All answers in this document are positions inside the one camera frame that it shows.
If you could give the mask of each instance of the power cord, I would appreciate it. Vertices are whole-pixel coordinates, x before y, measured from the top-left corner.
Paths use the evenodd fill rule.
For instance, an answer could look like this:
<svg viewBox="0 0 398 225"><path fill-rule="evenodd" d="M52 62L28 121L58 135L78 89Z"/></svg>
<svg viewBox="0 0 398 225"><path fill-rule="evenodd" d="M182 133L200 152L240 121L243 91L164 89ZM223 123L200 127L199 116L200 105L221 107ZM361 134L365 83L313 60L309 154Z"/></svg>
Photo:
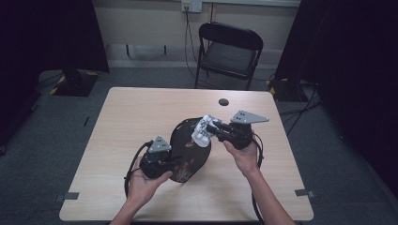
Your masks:
<svg viewBox="0 0 398 225"><path fill-rule="evenodd" d="M188 17L188 8L187 7L185 7L185 16L186 16L186 22L187 22L187 25L186 25L186 28L185 28L185 48L184 48L184 52L185 52L185 64L187 65L187 68L188 68L188 71L190 72L190 74L192 75L192 77L194 78L194 79L196 79L196 76L192 73L192 71L191 71L191 68L190 68L190 66L188 65L188 55L187 55L187 45L188 45L188 32L190 32L190 38L191 38L191 49L192 49L192 53L193 53L193 58L194 58L194 60L195 60L195 63L196 63L196 66L198 67L198 62L197 62L197 59L196 59L196 55L195 55L195 51L194 51L194 48L193 48L193 40L192 40L192 33L191 33L191 24L190 24L190 19L189 19L189 17ZM211 84L211 83L209 83L209 82L205 82L205 81L202 81L202 80L200 80L199 79L199 82L201 82L201 83L204 83L204 84L198 84L199 86L203 86L203 87L205 87L205 88L207 88L207 89L221 89L220 87L218 87L218 86L216 86L216 85L213 85L213 84Z"/></svg>
<svg viewBox="0 0 398 225"><path fill-rule="evenodd" d="M312 93L310 99L308 100L307 105L304 107L304 109L280 113L280 116L288 115L288 114L293 114L290 118L288 118L287 120L285 120L285 121L283 122L283 125L285 125L289 120L291 120L291 119L294 118L296 115L298 115L298 117L296 118L296 120L295 120L295 122L293 123L292 127L286 132L286 136L289 136L290 132L293 130L293 128L295 127L296 123L299 121L300 117L301 117L305 112L307 112L307 111L309 111L309 110L311 110L311 109L317 107L317 106L321 103L321 101L319 100L317 103L314 103L314 105L310 107L311 103L312 103L313 100L314 100L314 95L315 95L315 93L316 93L316 90L317 90L317 89L316 89L316 86L315 86L315 87L314 87L314 90L313 90L313 93Z"/></svg>
<svg viewBox="0 0 398 225"><path fill-rule="evenodd" d="M259 81L259 82L270 82L272 81L272 77L275 76L275 72L273 72L268 79L259 79L259 78L252 78L253 81Z"/></svg>
<svg viewBox="0 0 398 225"><path fill-rule="evenodd" d="M141 170L141 168L135 169L132 171L132 167L134 166L135 162L137 161L138 156L140 156L141 151L143 151L143 149L145 147L150 147L152 145L153 141L150 142L146 142L144 143L137 151L137 153L135 154L134 158L132 159L131 165L129 167L129 170L127 171L126 177L125 179L125 184L124 184L124 188L125 188L125 193L126 193L126 197L129 195L129 185L130 185L130 179L131 179L131 175L132 173L134 173L135 171Z"/></svg>
<svg viewBox="0 0 398 225"><path fill-rule="evenodd" d="M258 168L260 169L261 164L262 164L262 162L263 162L263 158L264 158L264 154L263 154L263 152L264 152L263 141L261 140L260 136L258 136L257 134L254 133L254 136L255 136L256 138L258 138L258 140L260 140L260 143L261 143L261 144L259 144L259 143L257 142L256 139L253 139L253 142L254 142L255 145L257 146L257 149L258 149L258 152L259 152L259 154L258 154L259 156L258 156L257 166L258 166ZM255 201L255 198L254 198L254 195L253 195L253 194L252 194L252 203L253 203L254 213L255 213L255 215L257 216L258 221L260 221L260 224L265 225L266 223L264 222L263 218L261 217L260 212L258 211L257 202Z"/></svg>
<svg viewBox="0 0 398 225"><path fill-rule="evenodd" d="M271 76L269 77L270 80L275 79L275 73L272 73Z"/></svg>

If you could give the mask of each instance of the human arm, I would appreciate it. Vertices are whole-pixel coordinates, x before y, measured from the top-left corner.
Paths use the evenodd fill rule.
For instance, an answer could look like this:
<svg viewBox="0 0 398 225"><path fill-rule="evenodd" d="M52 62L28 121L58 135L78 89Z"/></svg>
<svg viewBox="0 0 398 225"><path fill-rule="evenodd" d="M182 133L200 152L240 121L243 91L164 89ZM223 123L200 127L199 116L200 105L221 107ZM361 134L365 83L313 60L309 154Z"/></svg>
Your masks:
<svg viewBox="0 0 398 225"><path fill-rule="evenodd" d="M134 170L140 165L141 157L137 158ZM110 225L130 224L135 214L154 196L158 187L167 181L172 172L165 172L157 179L147 178L142 170L134 171L130 179L129 196Z"/></svg>
<svg viewBox="0 0 398 225"><path fill-rule="evenodd" d="M257 166L257 146L255 143L252 142L242 150L237 150L228 141L224 141L223 144L226 150L234 157L237 167L247 178L252 189L252 194L257 201L257 205L266 224L295 224L275 197Z"/></svg>

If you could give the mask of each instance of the person's left hand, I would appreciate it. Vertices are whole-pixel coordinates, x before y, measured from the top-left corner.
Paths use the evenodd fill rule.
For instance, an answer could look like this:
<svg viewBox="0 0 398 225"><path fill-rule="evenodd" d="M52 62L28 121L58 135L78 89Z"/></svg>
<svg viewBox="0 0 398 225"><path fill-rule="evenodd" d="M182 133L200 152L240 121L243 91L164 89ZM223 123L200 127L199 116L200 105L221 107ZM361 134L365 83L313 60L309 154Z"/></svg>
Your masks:
<svg viewBox="0 0 398 225"><path fill-rule="evenodd" d="M135 162L133 170L140 165L142 157L138 157ZM173 173L171 171L165 172L161 177L156 179L147 178L142 170L137 170L132 173L130 179L129 196L127 202L138 204L139 207L148 203L155 194L158 187L169 179Z"/></svg>

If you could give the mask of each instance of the finger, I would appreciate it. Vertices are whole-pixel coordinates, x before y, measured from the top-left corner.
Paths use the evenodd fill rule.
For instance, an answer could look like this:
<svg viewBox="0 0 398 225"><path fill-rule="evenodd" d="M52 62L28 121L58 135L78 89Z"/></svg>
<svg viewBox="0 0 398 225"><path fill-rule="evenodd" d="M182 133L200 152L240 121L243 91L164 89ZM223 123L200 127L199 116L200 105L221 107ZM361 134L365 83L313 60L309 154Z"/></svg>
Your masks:
<svg viewBox="0 0 398 225"><path fill-rule="evenodd" d="M171 171L168 171L168 172L165 172L164 174L162 174L159 178L158 178L158 180L161 182L161 184L162 183L164 183L164 182L166 182L169 178L170 178L170 176L172 176L173 175L173 172L171 172Z"/></svg>
<svg viewBox="0 0 398 225"><path fill-rule="evenodd" d="M137 160L135 160L134 167L132 168L133 170L138 169L140 167L140 162L142 158L143 157L138 157Z"/></svg>
<svg viewBox="0 0 398 225"><path fill-rule="evenodd" d="M230 142L228 142L228 141L223 141L222 143L223 143L223 145L225 146L226 150L227 150L229 153L232 154L231 151L235 150L234 145L232 145L232 144L231 144Z"/></svg>

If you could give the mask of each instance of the wooden table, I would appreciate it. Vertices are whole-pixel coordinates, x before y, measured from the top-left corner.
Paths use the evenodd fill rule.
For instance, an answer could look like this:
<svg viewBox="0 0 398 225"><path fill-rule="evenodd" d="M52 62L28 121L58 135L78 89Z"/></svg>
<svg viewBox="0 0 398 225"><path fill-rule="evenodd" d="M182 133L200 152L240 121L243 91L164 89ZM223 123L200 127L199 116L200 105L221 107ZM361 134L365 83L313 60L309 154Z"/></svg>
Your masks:
<svg viewBox="0 0 398 225"><path fill-rule="evenodd" d="M219 104L229 100L228 106ZM294 220L314 216L283 125L270 93L158 88L112 88L88 141L60 217L65 221L112 220L126 200L123 177L138 148L161 135L167 142L184 119L211 114L224 123L238 111L264 115L254 124L264 143L261 171ZM207 163L186 184L168 180L136 215L150 221L257 220L251 190L232 156L216 138Z"/></svg>

